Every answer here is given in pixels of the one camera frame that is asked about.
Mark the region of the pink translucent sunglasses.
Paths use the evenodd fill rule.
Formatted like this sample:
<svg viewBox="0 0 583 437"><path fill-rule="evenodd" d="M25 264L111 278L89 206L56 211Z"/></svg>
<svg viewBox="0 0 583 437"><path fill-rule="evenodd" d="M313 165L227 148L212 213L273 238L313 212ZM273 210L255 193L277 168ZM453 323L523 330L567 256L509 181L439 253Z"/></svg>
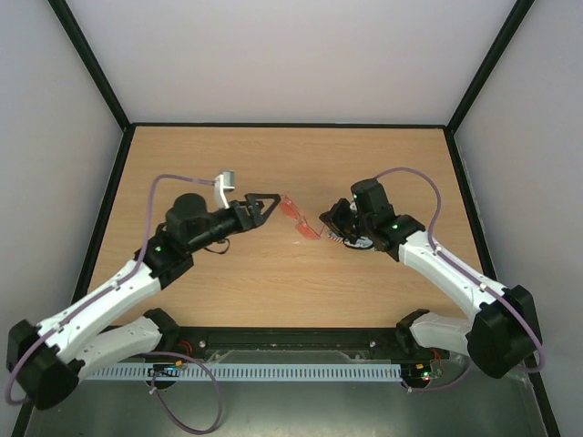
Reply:
<svg viewBox="0 0 583 437"><path fill-rule="evenodd" d="M281 202L279 204L281 212L289 219L295 222L296 230L306 239L316 240L322 237L324 227L320 230L313 228L307 218L298 209L297 205L287 196L283 195L281 197Z"/></svg>

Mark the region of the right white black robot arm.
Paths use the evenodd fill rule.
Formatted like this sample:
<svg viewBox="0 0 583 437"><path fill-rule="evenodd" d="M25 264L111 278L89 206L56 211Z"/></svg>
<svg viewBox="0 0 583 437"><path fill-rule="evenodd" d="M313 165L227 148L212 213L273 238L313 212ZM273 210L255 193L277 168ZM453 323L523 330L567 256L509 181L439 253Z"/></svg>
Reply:
<svg viewBox="0 0 583 437"><path fill-rule="evenodd" d="M433 239L415 218L394 212L375 178L352 185L351 199L339 199L320 215L336 236L373 247L424 276L464 313L462 319L419 310L403 318L399 350L410 357L426 348L462 354L486 375L500 379L529 355L542 352L542 335L531 293L509 288L469 267Z"/></svg>

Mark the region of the flag pattern glasses case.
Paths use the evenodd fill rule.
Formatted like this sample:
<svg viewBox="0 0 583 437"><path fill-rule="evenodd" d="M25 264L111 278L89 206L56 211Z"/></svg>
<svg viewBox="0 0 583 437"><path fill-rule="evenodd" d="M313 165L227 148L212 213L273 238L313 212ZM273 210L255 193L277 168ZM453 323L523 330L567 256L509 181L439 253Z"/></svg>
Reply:
<svg viewBox="0 0 583 437"><path fill-rule="evenodd" d="M347 238L343 238L333 231L329 230L327 234L328 238L332 241L341 243L348 249L354 250L374 250L374 244L367 237L360 237L355 241L351 241Z"/></svg>

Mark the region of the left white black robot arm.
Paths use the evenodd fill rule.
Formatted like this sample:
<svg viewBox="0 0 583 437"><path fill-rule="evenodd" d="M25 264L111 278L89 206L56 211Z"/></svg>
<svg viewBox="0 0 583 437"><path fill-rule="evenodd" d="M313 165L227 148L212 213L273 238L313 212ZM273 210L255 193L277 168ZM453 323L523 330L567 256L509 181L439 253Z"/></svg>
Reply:
<svg viewBox="0 0 583 437"><path fill-rule="evenodd" d="M20 320L10 329L9 381L24 390L25 402L47 410L92 372L154 351L172 335L173 321L166 314L105 328L192 268L195 252L262 226L280 201L278 194L249 193L210 212L201 195L179 196L145 247L111 279L52 317L37 324Z"/></svg>

